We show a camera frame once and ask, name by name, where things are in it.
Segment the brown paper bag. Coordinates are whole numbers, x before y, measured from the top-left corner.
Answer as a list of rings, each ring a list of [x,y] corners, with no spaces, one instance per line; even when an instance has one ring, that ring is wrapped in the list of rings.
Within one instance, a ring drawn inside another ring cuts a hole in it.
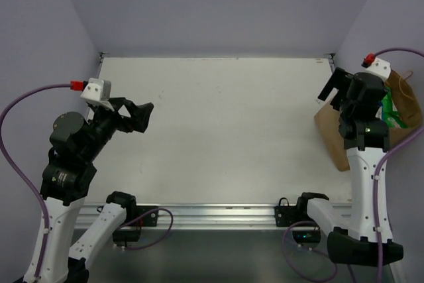
[[[390,128],[390,145],[400,144],[417,130],[423,122],[419,102],[410,86],[413,71],[403,74],[392,71],[386,85],[390,88],[392,99],[399,111],[401,120],[407,125],[406,129]],[[339,112],[326,103],[314,116],[315,124],[321,134],[329,156],[337,170],[341,172],[350,169],[343,138],[339,134]]]

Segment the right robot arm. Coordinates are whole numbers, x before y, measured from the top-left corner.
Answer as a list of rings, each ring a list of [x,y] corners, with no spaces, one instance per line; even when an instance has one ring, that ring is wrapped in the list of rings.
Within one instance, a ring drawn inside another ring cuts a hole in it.
[[[388,221],[384,159],[390,150],[389,127],[377,112],[387,95],[387,75],[351,74],[336,68],[318,98],[339,112],[339,134],[350,167],[352,206],[344,223],[324,194],[304,192],[295,217],[303,225],[315,222],[327,236],[327,252],[335,264],[379,267],[403,258]]]

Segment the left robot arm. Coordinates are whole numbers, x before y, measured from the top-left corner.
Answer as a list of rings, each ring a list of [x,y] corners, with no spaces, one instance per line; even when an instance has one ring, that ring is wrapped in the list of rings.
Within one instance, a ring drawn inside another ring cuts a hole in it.
[[[77,112],[60,115],[50,135],[52,148],[42,173],[40,195],[47,207],[31,264],[23,282],[87,282],[101,247],[121,224],[136,221],[136,198],[123,192],[107,197],[105,210],[88,231],[72,242],[75,224],[97,170],[93,161],[116,131],[144,133],[152,103],[135,105],[124,97],[112,109],[92,106],[92,119]]]

